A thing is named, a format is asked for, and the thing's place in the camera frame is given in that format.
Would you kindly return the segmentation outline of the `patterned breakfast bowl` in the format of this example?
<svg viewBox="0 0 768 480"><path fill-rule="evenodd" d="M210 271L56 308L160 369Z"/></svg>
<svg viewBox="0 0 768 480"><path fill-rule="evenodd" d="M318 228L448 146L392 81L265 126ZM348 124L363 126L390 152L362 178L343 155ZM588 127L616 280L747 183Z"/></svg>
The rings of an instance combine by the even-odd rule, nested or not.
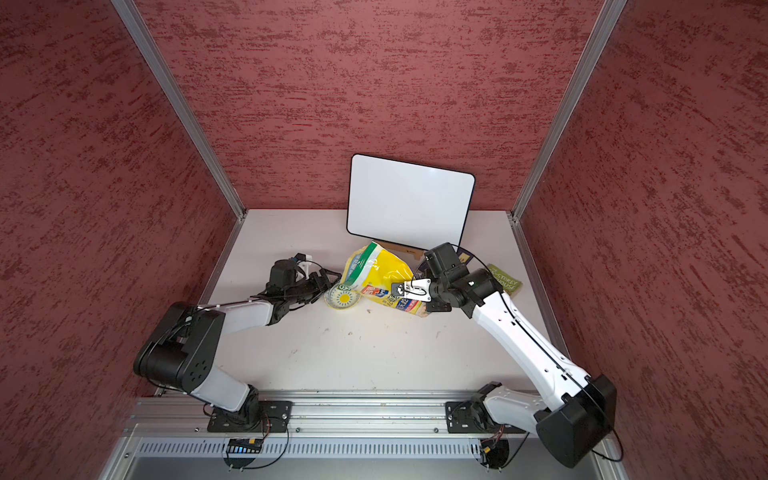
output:
<svg viewBox="0 0 768 480"><path fill-rule="evenodd" d="M335 310L347 310L354 307L362 295L350 287L339 283L328 290L323 299L325 303Z"/></svg>

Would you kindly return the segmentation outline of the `yellow oats bag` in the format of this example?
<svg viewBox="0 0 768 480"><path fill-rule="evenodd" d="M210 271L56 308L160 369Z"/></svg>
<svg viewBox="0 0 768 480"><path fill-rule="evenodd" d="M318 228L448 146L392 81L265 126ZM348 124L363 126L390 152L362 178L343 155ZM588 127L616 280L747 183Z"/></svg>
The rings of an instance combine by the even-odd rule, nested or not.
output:
<svg viewBox="0 0 768 480"><path fill-rule="evenodd" d="M413 272L404 261L379 243L370 242L348 258L341 284L379 305L417 317L427 317L429 312L424 302L392 293L393 284L412 279Z"/></svg>

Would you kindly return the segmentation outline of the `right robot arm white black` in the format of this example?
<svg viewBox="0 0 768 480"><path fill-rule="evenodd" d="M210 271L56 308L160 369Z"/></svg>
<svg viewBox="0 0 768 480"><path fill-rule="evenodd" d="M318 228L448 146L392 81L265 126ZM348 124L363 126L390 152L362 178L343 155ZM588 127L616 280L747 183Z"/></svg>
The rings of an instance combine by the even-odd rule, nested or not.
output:
<svg viewBox="0 0 768 480"><path fill-rule="evenodd" d="M490 419L534 433L563 466L575 467L615 430L618 392L554 347L517 309L486 267L471 272L454 246L425 252L430 295L488 332L520 366L535 395L498 385L481 395Z"/></svg>

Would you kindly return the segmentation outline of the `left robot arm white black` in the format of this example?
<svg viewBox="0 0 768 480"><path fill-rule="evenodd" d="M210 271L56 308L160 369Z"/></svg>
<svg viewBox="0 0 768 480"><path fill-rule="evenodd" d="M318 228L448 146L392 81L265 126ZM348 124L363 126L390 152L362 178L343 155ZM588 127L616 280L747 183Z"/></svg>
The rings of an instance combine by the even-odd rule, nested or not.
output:
<svg viewBox="0 0 768 480"><path fill-rule="evenodd" d="M246 300L210 305L172 304L133 363L152 385L190 396L211 408L210 432L271 428L258 389L215 364L224 335L279 323L330 291L342 274L304 254L275 261L264 290Z"/></svg>

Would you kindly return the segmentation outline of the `wooden easel stand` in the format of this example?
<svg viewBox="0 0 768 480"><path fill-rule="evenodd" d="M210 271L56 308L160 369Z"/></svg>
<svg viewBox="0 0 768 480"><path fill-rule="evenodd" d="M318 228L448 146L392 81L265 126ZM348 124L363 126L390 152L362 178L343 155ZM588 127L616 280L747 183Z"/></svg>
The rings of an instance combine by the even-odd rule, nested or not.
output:
<svg viewBox="0 0 768 480"><path fill-rule="evenodd" d="M381 244L388 251L391 251L397 255L412 257L414 260L419 260L424 255L424 250L419 248L404 246L404 245L395 244L391 242L381 242Z"/></svg>

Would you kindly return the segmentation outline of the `green treehouse book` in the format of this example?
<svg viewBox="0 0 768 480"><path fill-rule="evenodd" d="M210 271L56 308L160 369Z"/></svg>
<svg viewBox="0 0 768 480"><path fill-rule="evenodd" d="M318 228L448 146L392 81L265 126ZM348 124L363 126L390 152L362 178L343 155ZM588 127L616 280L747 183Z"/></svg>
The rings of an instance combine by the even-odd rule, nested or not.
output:
<svg viewBox="0 0 768 480"><path fill-rule="evenodd" d="M514 297L516 293L522 288L523 283L506 273L494 264L487 266L488 271L492 274L494 279L499 282L503 287L504 292L510 297Z"/></svg>

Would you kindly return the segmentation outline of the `white board black frame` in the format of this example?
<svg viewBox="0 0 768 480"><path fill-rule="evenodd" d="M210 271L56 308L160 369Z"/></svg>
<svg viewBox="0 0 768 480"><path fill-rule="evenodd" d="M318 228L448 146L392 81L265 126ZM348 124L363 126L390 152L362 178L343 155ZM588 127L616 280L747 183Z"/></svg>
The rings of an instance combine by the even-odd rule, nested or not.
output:
<svg viewBox="0 0 768 480"><path fill-rule="evenodd" d="M471 173L355 154L346 229L422 250L459 244L475 186Z"/></svg>

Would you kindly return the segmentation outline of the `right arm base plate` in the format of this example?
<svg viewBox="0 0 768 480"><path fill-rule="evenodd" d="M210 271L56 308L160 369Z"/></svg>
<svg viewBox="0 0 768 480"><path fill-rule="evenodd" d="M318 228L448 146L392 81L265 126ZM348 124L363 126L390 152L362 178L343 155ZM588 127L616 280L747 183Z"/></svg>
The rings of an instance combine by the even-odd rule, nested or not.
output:
<svg viewBox="0 0 768 480"><path fill-rule="evenodd" d="M449 434L518 434L524 430L509 424L499 424L479 402L449 401L444 404L446 426Z"/></svg>

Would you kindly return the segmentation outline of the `aluminium front rail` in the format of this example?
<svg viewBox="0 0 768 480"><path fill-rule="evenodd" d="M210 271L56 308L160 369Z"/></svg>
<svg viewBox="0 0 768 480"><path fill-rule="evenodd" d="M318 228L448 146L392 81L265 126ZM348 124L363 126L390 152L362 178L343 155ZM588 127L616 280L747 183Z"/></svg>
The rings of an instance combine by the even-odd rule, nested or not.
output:
<svg viewBox="0 0 768 480"><path fill-rule="evenodd" d="M288 422L293 438L427 438L446 437L445 404L473 394L472 390L266 390L260 398L293 403ZM125 437L225 436L209 432L208 422L200 402L172 392L136 400L119 432Z"/></svg>

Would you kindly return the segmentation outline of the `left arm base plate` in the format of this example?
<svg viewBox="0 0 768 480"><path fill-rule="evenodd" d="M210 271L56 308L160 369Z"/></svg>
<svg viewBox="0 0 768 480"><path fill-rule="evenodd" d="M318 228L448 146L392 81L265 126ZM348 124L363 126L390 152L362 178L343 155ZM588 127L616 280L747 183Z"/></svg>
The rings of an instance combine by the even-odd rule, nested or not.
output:
<svg viewBox="0 0 768 480"><path fill-rule="evenodd" d="M291 401L246 402L237 412L214 407L209 415L209 433L285 433L294 404Z"/></svg>

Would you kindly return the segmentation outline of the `left corner aluminium post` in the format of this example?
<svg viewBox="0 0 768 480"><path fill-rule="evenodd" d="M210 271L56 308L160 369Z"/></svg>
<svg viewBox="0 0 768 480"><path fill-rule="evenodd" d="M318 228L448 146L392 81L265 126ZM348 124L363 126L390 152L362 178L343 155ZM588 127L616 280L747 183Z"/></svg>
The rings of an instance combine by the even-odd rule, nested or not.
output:
<svg viewBox="0 0 768 480"><path fill-rule="evenodd" d="M134 1L112 0L121 22L137 46L145 63L169 101L176 117L192 141L206 168L211 174L220 193L227 201L238 222L243 222L247 208L237 194L229 176L226 174L202 126L186 100L171 69L154 41L148 26L142 18Z"/></svg>

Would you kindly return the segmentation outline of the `corner aluminium post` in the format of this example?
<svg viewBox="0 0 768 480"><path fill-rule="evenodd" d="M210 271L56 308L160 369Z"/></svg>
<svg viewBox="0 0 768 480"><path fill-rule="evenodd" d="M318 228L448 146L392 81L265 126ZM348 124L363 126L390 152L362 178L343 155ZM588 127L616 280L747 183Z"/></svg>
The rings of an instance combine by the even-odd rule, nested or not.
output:
<svg viewBox="0 0 768 480"><path fill-rule="evenodd" d="M597 16L585 47L568 82L567 88L553 117L550 128L532 164L520 194L509 212L512 226L522 222L525 210L533 198L547 166L565 132L594 69L625 9L627 0L605 0Z"/></svg>
<svg viewBox="0 0 768 480"><path fill-rule="evenodd" d="M137 46L145 63L169 101L176 117L192 141L206 168L211 174L220 193L227 201L238 222L243 222L247 208L237 194L229 176L226 174L202 126L186 100L171 69L154 41L148 26L142 18L134 1L112 0L121 22Z"/></svg>

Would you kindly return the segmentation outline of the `right corner aluminium post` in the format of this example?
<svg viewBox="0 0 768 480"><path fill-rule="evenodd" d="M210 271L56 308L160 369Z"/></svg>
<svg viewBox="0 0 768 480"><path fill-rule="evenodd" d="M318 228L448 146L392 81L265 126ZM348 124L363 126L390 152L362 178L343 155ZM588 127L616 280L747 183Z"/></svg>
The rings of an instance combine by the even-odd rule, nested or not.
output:
<svg viewBox="0 0 768 480"><path fill-rule="evenodd" d="M525 210L533 198L547 166L565 132L594 69L625 9L627 0L605 0L597 16L585 47L568 82L567 88L553 117L550 128L532 164L520 194L509 212L512 226L522 222Z"/></svg>

